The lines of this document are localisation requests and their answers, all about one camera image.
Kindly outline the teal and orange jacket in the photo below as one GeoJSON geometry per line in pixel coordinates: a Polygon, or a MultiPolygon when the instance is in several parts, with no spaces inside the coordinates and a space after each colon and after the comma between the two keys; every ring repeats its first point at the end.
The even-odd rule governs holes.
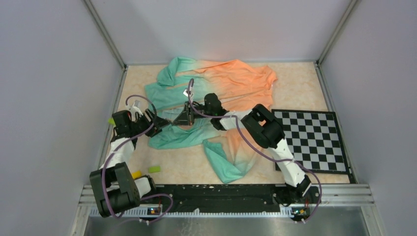
{"type": "Polygon", "coordinates": [[[222,183],[244,177],[257,161],[259,146],[230,112],[273,104],[277,75],[269,66],[252,67],[238,59],[206,61],[174,58],[155,83],[145,86],[158,115],[172,124],[150,138],[154,149],[202,145],[222,183]]]}

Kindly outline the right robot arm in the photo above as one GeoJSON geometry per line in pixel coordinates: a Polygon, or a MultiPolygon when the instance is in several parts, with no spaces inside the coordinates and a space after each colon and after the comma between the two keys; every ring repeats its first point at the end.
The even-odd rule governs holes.
{"type": "Polygon", "coordinates": [[[202,104],[192,99],[186,101],[172,124],[191,126],[198,118],[209,118],[213,127],[220,131],[236,129],[242,134],[244,128],[258,146],[270,152],[270,159],[278,164],[289,198],[301,203],[308,197],[311,180],[290,151],[283,124],[264,105],[257,104],[247,111],[227,111],[218,96],[209,93],[202,104]]]}

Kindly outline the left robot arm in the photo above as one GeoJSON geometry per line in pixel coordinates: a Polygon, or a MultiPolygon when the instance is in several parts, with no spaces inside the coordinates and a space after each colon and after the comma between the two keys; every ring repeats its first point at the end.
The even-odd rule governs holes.
{"type": "Polygon", "coordinates": [[[146,109],[140,112],[122,110],[112,115],[115,123],[111,149],[104,164],[89,175],[99,214],[106,218],[120,217],[127,210],[138,207],[141,199],[152,203],[158,191],[149,175],[134,177],[128,162],[141,135],[153,137],[170,124],[146,109]]]}

